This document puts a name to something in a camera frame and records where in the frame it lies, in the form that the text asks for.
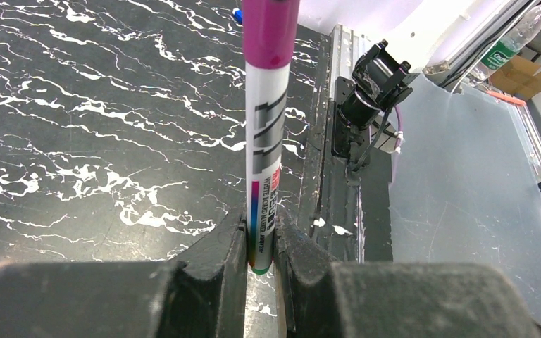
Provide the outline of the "magenta pen cap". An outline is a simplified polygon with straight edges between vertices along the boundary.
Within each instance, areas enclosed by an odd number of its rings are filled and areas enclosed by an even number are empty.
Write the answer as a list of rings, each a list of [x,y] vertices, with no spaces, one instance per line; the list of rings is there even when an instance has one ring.
[[[244,0],[245,61],[257,68],[276,69],[290,63],[299,15],[299,0]]]

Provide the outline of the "green labelled plastic bottle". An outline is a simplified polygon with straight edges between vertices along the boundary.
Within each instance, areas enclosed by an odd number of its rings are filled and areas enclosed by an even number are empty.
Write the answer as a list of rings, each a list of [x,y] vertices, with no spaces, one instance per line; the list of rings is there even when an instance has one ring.
[[[541,4],[530,9],[469,72],[463,82],[471,87],[484,82],[516,56],[541,30]]]

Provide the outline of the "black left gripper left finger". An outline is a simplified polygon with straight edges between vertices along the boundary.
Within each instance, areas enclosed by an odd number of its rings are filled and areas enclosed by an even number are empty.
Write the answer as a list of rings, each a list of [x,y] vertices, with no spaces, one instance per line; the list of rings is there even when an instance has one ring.
[[[241,337],[245,216],[168,261],[0,265],[0,337]]]

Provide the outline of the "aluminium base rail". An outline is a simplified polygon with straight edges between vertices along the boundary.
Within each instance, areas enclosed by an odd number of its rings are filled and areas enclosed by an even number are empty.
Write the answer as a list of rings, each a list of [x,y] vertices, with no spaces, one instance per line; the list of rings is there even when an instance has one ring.
[[[336,98],[336,81],[350,79],[359,58],[359,35],[350,27],[337,24],[331,33],[330,98]]]

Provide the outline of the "blue capped white marker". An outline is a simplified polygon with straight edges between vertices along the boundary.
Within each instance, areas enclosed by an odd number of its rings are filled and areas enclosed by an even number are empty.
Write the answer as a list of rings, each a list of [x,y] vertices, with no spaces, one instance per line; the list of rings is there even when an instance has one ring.
[[[238,24],[238,25],[241,25],[242,22],[243,22],[243,14],[242,14],[242,11],[238,8],[234,8],[232,10],[232,17],[234,19],[234,21]]]

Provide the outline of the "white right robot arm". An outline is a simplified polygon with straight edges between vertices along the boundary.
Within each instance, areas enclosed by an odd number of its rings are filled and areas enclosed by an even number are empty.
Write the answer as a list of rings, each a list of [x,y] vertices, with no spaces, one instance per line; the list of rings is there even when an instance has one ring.
[[[335,82],[331,152],[346,159],[353,172],[369,164],[392,109],[412,93],[410,84],[418,77],[408,61],[389,54],[387,45],[385,39],[374,44],[355,63],[350,80]]]

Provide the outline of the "white green pen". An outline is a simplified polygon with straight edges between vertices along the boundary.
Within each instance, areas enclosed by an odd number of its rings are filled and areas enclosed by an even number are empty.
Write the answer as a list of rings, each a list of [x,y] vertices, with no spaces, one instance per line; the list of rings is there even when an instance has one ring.
[[[289,76],[289,64],[246,64],[247,260],[258,275],[273,261]]]

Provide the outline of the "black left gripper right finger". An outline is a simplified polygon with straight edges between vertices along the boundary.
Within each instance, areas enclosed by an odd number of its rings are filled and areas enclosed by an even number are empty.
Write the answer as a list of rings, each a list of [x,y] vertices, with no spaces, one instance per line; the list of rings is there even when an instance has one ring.
[[[500,271],[472,263],[343,262],[279,211],[281,337],[541,337]]]

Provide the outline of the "brown cardboard box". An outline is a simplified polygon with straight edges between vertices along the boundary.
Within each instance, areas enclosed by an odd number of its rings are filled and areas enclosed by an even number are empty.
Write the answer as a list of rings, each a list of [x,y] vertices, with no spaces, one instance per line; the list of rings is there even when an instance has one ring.
[[[541,93],[541,66],[520,56],[514,56],[508,63],[490,76],[493,87],[530,100]]]

